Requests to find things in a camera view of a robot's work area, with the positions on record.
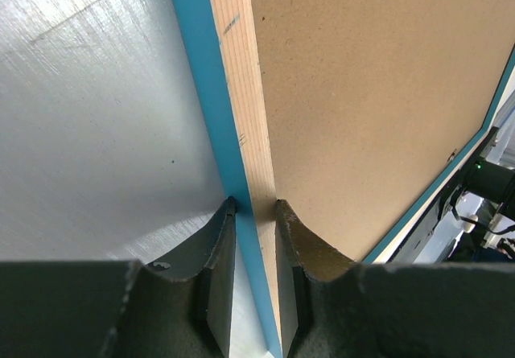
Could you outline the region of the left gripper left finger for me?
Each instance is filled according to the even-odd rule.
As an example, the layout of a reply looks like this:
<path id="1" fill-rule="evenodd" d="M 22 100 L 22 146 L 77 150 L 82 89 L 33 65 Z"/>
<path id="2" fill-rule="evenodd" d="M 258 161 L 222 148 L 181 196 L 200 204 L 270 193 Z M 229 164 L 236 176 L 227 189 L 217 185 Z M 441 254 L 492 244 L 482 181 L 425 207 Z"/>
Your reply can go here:
<path id="1" fill-rule="evenodd" d="M 226 357 L 236 202 L 153 262 L 4 261 L 4 357 Z"/>

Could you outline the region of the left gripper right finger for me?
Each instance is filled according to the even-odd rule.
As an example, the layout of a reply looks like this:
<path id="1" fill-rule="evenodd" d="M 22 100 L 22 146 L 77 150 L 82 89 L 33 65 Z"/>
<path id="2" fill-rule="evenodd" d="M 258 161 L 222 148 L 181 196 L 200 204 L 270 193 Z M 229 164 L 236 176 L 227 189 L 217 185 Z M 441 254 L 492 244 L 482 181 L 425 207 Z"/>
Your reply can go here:
<path id="1" fill-rule="evenodd" d="M 361 264 L 275 215 L 284 356 L 513 356 L 513 265 Z"/>

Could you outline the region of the blue picture frame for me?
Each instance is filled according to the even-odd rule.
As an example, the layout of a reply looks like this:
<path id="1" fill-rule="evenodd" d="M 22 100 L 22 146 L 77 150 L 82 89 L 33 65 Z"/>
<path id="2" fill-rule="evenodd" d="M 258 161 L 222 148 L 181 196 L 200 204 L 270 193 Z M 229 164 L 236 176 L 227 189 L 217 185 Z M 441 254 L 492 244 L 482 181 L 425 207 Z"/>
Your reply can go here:
<path id="1" fill-rule="evenodd" d="M 282 355 L 275 246 L 278 197 L 252 0 L 172 0 L 225 193 L 240 205 L 238 240 L 267 347 Z M 362 259 L 384 262 L 478 147 L 505 102 L 511 52 L 481 127 Z"/>

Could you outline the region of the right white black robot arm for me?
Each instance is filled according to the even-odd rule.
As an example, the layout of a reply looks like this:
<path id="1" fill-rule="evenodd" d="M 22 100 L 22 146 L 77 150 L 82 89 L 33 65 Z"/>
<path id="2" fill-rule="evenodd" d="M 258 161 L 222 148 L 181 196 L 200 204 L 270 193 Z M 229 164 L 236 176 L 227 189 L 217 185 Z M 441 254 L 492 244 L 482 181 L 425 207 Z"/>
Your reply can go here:
<path id="1" fill-rule="evenodd" d="M 514 231 L 513 225 L 495 232 L 486 221 L 465 216 L 458 209 L 461 197 L 472 194 L 493 204 L 496 213 L 514 219 L 514 171 L 487 160 L 497 132 L 496 127 L 489 130 L 486 138 L 442 189 L 438 217 L 450 212 L 459 223 L 472 227 L 471 232 L 462 231 L 444 258 L 445 261 L 514 261 L 514 240 L 505 237 Z"/>

